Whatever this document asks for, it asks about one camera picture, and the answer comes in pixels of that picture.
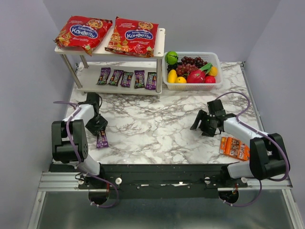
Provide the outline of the purple M&M pack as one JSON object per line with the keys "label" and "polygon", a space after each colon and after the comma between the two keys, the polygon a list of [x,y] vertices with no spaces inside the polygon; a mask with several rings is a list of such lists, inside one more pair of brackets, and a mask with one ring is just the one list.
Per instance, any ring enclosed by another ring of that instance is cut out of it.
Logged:
{"label": "purple M&M pack", "polygon": [[111,86],[118,86],[119,80],[123,76],[123,73],[123,70],[114,70],[108,84]]}
{"label": "purple M&M pack", "polygon": [[148,72],[147,83],[145,89],[156,90],[157,73]]}
{"label": "purple M&M pack", "polygon": [[133,72],[124,72],[121,80],[121,87],[130,88]]}
{"label": "purple M&M pack", "polygon": [[97,135],[96,147],[98,149],[109,147],[107,136],[104,130],[101,130]]}
{"label": "purple M&M pack", "polygon": [[135,70],[135,84],[134,84],[134,88],[135,89],[139,89],[139,88],[144,88],[145,84],[145,71],[144,70]]}
{"label": "purple M&M pack", "polygon": [[107,84],[107,80],[108,80],[108,77],[111,73],[111,68],[110,67],[103,67],[101,68],[101,71],[100,71],[100,76],[99,76],[99,79],[97,81],[97,85],[105,85]]}

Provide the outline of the red candy bag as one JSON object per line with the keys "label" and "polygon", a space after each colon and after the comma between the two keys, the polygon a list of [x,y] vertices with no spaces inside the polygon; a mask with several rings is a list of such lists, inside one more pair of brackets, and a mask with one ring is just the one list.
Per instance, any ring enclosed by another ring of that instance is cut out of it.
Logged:
{"label": "red candy bag", "polygon": [[103,41],[112,20],[72,16],[66,22],[54,42],[62,48],[81,48],[88,55]]}
{"label": "red candy bag", "polygon": [[159,24],[117,17],[105,51],[140,58],[154,56]]}

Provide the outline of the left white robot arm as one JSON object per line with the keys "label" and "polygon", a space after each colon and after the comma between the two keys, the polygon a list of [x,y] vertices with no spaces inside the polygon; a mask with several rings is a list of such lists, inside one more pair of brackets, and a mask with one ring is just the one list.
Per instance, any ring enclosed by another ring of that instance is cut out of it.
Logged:
{"label": "left white robot arm", "polygon": [[98,136],[108,121],[100,114],[102,98],[97,93],[87,93],[86,100],[79,103],[55,101],[70,105],[74,111],[61,121],[51,124],[52,157],[55,161],[73,166],[91,177],[104,178],[101,163],[89,155],[86,130]]}

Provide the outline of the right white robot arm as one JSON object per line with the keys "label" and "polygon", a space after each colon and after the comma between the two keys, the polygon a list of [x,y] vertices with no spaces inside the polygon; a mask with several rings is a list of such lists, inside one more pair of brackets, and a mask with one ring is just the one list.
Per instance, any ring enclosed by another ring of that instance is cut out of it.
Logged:
{"label": "right white robot arm", "polygon": [[216,131],[226,132],[250,150],[248,161],[237,162],[223,167],[223,174],[229,178],[272,179],[283,175],[277,181],[286,179],[290,164],[282,137],[268,134],[245,124],[237,115],[226,113],[222,101],[216,99],[207,103],[208,112],[199,110],[191,130],[199,128],[203,136],[213,137]]}

